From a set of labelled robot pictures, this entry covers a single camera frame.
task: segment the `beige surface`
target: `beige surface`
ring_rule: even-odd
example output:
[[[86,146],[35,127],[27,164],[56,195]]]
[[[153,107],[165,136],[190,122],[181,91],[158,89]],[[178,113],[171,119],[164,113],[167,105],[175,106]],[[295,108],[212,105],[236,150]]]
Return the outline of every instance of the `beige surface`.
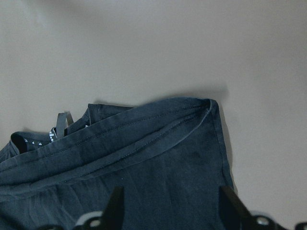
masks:
[[[307,221],[307,1],[0,1],[0,147],[88,103],[223,107],[238,194]]]

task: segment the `navy blue cloth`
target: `navy blue cloth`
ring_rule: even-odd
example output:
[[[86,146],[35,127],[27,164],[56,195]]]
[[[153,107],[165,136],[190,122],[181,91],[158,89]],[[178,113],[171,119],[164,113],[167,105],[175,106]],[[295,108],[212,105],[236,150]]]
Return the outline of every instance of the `navy blue cloth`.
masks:
[[[73,228],[125,188],[124,230],[224,230],[219,186],[233,186],[216,101],[136,108],[89,104],[63,138],[16,132],[0,151],[0,229]]]

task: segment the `folded garment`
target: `folded garment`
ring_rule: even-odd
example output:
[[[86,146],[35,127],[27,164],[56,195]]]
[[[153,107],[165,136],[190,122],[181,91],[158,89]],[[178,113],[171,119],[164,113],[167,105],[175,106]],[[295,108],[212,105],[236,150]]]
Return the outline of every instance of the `folded garment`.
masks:
[[[70,230],[115,186],[124,230],[224,230],[219,187],[233,184],[216,101],[88,104],[64,137],[51,135],[15,132],[0,151],[1,230]]]

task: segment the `waistband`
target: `waistband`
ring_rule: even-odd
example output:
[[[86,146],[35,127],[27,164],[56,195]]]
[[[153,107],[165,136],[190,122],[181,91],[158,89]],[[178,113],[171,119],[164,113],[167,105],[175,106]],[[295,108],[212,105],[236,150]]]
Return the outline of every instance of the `waistband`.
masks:
[[[0,202],[155,157],[184,140],[209,113],[219,119],[216,101],[189,97],[136,108],[89,104],[82,118],[67,128],[67,136],[0,163]],[[48,133],[19,134],[48,138]]]

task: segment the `metal screw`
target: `metal screw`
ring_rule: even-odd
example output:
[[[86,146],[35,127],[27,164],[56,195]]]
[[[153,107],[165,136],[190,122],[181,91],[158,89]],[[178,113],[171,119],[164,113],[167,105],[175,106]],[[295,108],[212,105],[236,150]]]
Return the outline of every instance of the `metal screw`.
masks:
[[[95,219],[95,220],[93,220],[91,223],[90,223],[90,227],[97,227],[97,226],[99,226],[100,225],[100,220],[98,220],[98,219]]]
[[[260,224],[260,225],[269,225],[270,222],[265,217],[258,217],[257,218],[257,223]]]

